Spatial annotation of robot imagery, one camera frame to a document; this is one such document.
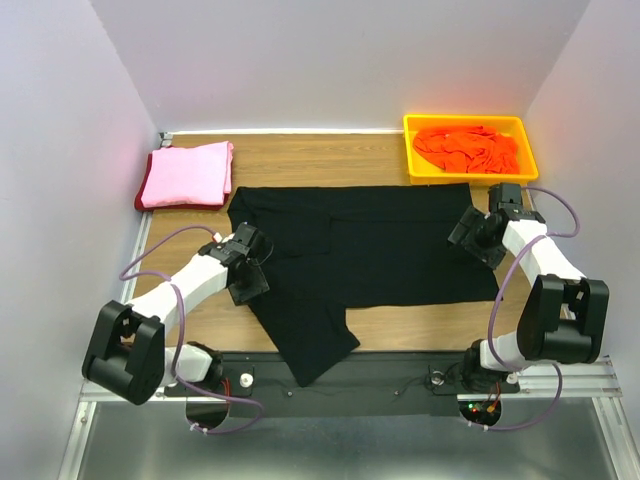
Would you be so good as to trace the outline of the black t-shirt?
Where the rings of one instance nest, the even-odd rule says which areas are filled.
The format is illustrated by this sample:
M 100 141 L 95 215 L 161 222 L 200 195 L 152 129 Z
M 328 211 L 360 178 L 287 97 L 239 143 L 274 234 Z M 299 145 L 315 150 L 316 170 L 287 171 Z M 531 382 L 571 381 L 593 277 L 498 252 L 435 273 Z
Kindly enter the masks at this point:
M 298 385 L 359 346 L 350 308 L 482 302 L 493 271 L 447 239 L 472 203 L 465 184 L 239 188 L 228 216 L 266 238 L 269 289 L 249 306 Z

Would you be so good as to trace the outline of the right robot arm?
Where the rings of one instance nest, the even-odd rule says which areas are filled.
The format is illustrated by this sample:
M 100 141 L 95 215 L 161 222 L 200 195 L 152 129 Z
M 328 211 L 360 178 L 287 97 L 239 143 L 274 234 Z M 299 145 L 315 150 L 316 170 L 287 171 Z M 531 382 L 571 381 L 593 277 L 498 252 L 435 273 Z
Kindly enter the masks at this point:
M 524 190 L 512 183 L 491 186 L 488 212 L 468 208 L 448 238 L 491 269 L 512 254 L 507 273 L 521 270 L 531 286 L 514 331 L 496 335 L 493 309 L 486 338 L 466 350 L 460 380 L 469 391 L 502 383 L 540 362 L 591 364 L 600 355 L 609 288 L 564 256 L 555 243 L 560 233 L 524 206 Z

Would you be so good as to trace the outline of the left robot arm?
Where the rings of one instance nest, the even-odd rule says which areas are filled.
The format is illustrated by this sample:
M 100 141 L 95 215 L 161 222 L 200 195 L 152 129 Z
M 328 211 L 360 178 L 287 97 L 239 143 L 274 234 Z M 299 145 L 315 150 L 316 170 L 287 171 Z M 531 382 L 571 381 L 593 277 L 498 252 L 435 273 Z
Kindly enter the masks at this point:
M 134 405 L 160 387 L 180 384 L 208 395 L 227 387 L 222 355 L 199 343 L 166 344 L 172 330 L 186 332 L 186 316 L 204 300 L 228 292 L 246 305 L 269 289 L 261 264 L 270 254 L 263 233 L 246 223 L 223 238 L 211 235 L 173 275 L 125 303 L 112 300 L 99 311 L 81 367 L 83 377 Z

